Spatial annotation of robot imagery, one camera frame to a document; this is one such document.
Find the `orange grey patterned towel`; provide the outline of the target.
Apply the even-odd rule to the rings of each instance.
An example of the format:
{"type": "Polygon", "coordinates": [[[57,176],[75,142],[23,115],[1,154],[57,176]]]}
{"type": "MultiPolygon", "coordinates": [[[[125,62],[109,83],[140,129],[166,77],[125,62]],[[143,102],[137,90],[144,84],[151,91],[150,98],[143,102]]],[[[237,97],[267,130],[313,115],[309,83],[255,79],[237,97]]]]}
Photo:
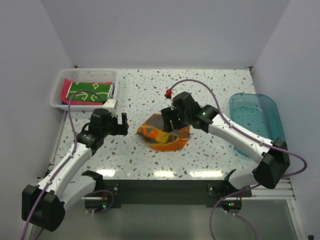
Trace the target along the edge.
{"type": "Polygon", "coordinates": [[[136,134],[156,151],[174,152],[182,150],[187,144],[191,137],[191,126],[167,132],[161,114],[155,113],[138,127],[136,134]]]}

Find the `yellow green patterned towel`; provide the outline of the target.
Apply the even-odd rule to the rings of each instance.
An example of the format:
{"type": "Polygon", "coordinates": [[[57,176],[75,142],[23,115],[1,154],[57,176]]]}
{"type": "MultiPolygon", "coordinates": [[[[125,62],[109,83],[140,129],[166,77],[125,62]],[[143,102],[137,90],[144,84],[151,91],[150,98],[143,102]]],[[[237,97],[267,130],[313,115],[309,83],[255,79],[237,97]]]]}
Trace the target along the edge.
{"type": "Polygon", "coordinates": [[[62,96],[66,100],[71,99],[71,103],[86,102],[86,103],[102,103],[107,101],[112,96],[114,84],[111,82],[75,82],[68,79],[65,80],[64,86],[66,87],[62,96]]]}

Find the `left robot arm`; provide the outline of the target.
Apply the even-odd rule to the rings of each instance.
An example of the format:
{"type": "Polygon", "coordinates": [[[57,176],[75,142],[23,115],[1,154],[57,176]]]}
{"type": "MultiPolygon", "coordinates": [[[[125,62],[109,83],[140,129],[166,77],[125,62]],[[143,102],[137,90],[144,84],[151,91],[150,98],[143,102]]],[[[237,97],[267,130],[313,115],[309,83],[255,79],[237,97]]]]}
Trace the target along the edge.
{"type": "Polygon", "coordinates": [[[93,111],[90,121],[75,135],[74,143],[59,164],[35,186],[27,185],[22,191],[21,218],[26,225],[33,224],[53,232],[62,223],[67,209],[82,197],[99,196],[106,191],[103,176],[86,170],[80,178],[73,178],[104,144],[107,136],[128,134],[127,114],[117,116],[104,108],[93,111]]]}

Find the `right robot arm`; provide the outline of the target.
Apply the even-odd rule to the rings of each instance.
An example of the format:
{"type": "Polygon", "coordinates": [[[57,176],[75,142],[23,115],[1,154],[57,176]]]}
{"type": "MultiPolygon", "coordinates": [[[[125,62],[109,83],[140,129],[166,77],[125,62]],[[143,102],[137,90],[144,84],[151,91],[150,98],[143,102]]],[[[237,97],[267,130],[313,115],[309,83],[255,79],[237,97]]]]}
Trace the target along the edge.
{"type": "Polygon", "coordinates": [[[192,126],[241,149],[256,164],[252,169],[233,169],[215,187],[221,197],[235,196],[241,189],[261,185],[274,189],[290,166],[287,143],[256,135],[236,124],[212,105],[200,106],[188,92],[181,92],[171,106],[162,109],[164,130],[171,132],[192,126]]]}

